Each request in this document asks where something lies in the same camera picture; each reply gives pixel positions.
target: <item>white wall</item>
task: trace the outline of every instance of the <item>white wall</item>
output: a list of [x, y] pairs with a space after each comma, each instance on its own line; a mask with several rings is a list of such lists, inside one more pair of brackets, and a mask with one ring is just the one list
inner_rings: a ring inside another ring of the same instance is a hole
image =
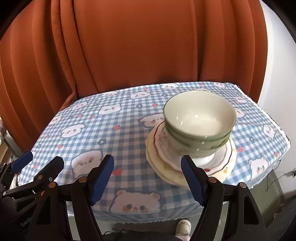
[[[267, 27], [266, 74], [258, 104], [291, 140], [291, 148], [275, 170], [277, 177], [296, 168], [296, 43], [279, 17], [261, 2]], [[279, 179], [285, 197], [296, 194], [296, 178]]]

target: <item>floor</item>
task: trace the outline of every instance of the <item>floor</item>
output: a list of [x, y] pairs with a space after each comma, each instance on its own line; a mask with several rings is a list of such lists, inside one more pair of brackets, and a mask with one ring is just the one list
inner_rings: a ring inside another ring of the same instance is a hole
[[[270, 185], [275, 179], [276, 179], [275, 174], [271, 172], [268, 175], [268, 184]], [[273, 220], [274, 213], [279, 212], [280, 210], [280, 205], [282, 202], [282, 197], [281, 197], [282, 192], [281, 192], [279, 183], [277, 181], [275, 181], [272, 184], [272, 186], [268, 191], [266, 191], [266, 188], [267, 188], [267, 178], [264, 178], [260, 184], [256, 185], [254, 188], [251, 189], [251, 193], [262, 214], [265, 225], [268, 226]], [[220, 222], [216, 232], [215, 240], [221, 240], [222, 233], [225, 226], [225, 221], [226, 221], [227, 208], [228, 208], [228, 203], [225, 203], [222, 208]], [[193, 232], [199, 220], [199, 216], [189, 217], [188, 219], [191, 221], [191, 224], [193, 227], [191, 232]], [[72, 231], [74, 240], [80, 240], [74, 217], [69, 217], [69, 221], [70, 221], [71, 231]], [[102, 233], [106, 231], [111, 231], [112, 228], [117, 228], [119, 230], [133, 229], [136, 231], [157, 231], [161, 233], [174, 234], [176, 224], [177, 224], [177, 220], [158, 222], [158, 223], [144, 223], [144, 224], [124, 224], [124, 223], [114, 224], [109, 222], [98, 221], [98, 225]]]

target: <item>bear face print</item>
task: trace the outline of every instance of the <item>bear face print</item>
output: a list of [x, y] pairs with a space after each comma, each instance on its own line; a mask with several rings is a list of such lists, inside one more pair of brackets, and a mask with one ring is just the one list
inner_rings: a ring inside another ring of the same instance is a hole
[[81, 102], [81, 103], [77, 103], [77, 104], [74, 104], [74, 106], [72, 107], [71, 110], [77, 110], [77, 109], [80, 109], [81, 107], [86, 106], [86, 105], [87, 105], [86, 101]]
[[62, 115], [55, 116], [48, 125], [53, 125], [55, 123], [58, 123], [61, 120], [61, 118], [62, 118]]
[[132, 93], [131, 99], [139, 99], [139, 98], [147, 97], [149, 95], [151, 95], [149, 92], [141, 91], [141, 92], [137, 92], [137, 93]]
[[265, 157], [261, 157], [256, 160], [249, 160], [249, 164], [252, 170], [252, 179], [259, 176], [266, 168], [268, 167], [268, 161], [266, 161]]
[[116, 94], [118, 94], [117, 91], [109, 91], [109, 92], [103, 93], [101, 95], [101, 97], [108, 97], [108, 96], [112, 96], [112, 95], [116, 95]]
[[179, 88], [179, 86], [175, 83], [160, 84], [160, 85], [161, 85], [161, 88], [165, 90], [175, 90]]
[[263, 126], [263, 133], [270, 137], [272, 140], [274, 139], [274, 136], [276, 134], [275, 130], [266, 124]]
[[216, 87], [222, 88], [222, 89], [224, 89], [226, 87], [225, 84], [219, 83], [219, 82], [214, 82], [213, 85], [216, 86]]
[[71, 161], [74, 179], [90, 173], [91, 169], [100, 165], [102, 160], [100, 150], [92, 150], [79, 154]]
[[143, 194], [120, 190], [110, 207], [110, 212], [121, 214], [143, 214], [160, 212], [160, 195], [158, 193]]
[[244, 113], [241, 109], [239, 109], [239, 108], [234, 108], [234, 110], [235, 110], [235, 113], [236, 113], [236, 115], [237, 115], [237, 118], [242, 118], [242, 117], [244, 117], [245, 113]]
[[120, 104], [107, 105], [107, 106], [103, 106], [100, 109], [99, 115], [112, 114], [112, 113], [118, 112], [120, 110], [121, 110]]
[[242, 97], [240, 97], [240, 96], [236, 96], [236, 97], [233, 97], [237, 102], [239, 102], [239, 103], [247, 103], [247, 101], [244, 99], [244, 98], [242, 98]]
[[212, 92], [211, 90], [205, 89], [205, 88], [203, 88], [203, 87], [198, 88], [198, 89], [194, 89], [194, 90], [201, 90], [201, 91]]
[[62, 130], [62, 132], [61, 132], [62, 138], [73, 137], [73, 136], [79, 134], [84, 127], [85, 127], [84, 124], [69, 126], [66, 129]]
[[154, 127], [158, 123], [163, 121], [164, 121], [163, 113], [144, 116], [139, 120], [139, 122], [144, 122], [145, 127]]

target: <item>blue gripper pad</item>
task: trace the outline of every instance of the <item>blue gripper pad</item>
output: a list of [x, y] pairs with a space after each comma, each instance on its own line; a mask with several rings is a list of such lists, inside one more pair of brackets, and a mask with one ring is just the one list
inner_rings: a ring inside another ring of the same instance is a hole
[[23, 154], [21, 157], [16, 159], [11, 164], [11, 173], [16, 174], [19, 173], [26, 165], [28, 165], [33, 160], [32, 152], [28, 151]]
[[203, 197], [203, 187], [197, 179], [185, 156], [181, 158], [181, 169], [194, 200], [199, 202], [199, 204], [203, 207], [205, 205], [205, 199]]
[[103, 192], [107, 186], [107, 183], [110, 179], [113, 169], [114, 169], [114, 157], [111, 155], [108, 155], [107, 164], [105, 165], [104, 169], [101, 171], [101, 174], [98, 176], [98, 178], [96, 179], [93, 185], [92, 196], [89, 199], [91, 206], [95, 205], [96, 202], [101, 200]]

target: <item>curtain fold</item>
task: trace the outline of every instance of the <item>curtain fold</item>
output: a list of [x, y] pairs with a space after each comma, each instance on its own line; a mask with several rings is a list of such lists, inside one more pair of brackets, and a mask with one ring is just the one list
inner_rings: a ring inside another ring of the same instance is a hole
[[131, 86], [232, 82], [261, 92], [259, 0], [33, 0], [0, 41], [0, 116], [30, 150], [77, 98]]

